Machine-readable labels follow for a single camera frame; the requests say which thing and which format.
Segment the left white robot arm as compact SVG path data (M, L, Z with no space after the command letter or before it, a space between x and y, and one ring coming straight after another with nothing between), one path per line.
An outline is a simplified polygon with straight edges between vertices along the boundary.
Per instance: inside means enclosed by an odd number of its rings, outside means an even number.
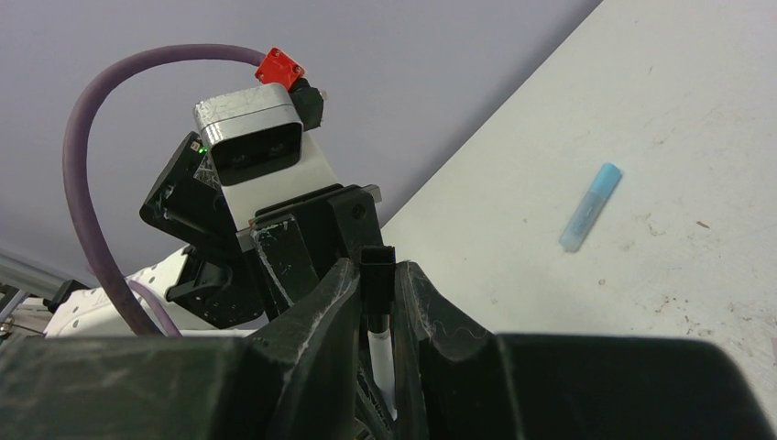
M336 261L381 244L374 198L364 187L337 184L262 210L240 247L222 193L195 175L194 142L194 135L184 139L140 210L187 246L127 278L132 290L147 290L138 297L144 310L163 309L184 335L274 318Z

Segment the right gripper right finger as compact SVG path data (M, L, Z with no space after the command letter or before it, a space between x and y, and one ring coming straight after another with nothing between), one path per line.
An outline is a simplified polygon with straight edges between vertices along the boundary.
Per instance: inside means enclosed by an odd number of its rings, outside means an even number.
M396 269L399 439L771 439L735 363L688 339L494 334Z

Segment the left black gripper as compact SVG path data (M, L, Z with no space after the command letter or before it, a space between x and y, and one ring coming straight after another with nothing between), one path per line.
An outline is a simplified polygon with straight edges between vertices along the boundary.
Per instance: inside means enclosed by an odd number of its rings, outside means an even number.
M335 184L255 212L237 233L270 321L310 293L339 259L383 244L375 184Z

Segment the thin white pen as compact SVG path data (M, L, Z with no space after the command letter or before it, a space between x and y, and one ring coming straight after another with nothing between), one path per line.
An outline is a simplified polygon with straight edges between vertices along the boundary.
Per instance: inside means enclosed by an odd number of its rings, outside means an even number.
M388 414L392 420L396 420L396 378L390 317L387 314L367 317L367 341L373 381L386 404Z

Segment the blue highlighter pen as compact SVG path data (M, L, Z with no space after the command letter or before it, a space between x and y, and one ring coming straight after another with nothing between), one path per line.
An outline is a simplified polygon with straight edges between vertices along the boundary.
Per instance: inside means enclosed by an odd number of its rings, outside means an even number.
M579 250L621 178L622 171L615 164L602 165L559 237L565 252Z

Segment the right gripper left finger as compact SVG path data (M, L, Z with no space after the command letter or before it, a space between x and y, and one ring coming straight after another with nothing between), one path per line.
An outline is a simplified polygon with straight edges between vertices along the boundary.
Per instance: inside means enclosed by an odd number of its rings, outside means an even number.
M350 439L354 264L246 337L31 338L1 354L4 439Z

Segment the black pen cap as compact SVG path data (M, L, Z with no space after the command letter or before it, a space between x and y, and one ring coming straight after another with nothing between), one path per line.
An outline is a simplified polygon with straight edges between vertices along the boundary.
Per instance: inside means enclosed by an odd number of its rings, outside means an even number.
M395 299L395 248L364 247L359 262L360 291L367 315L389 315Z

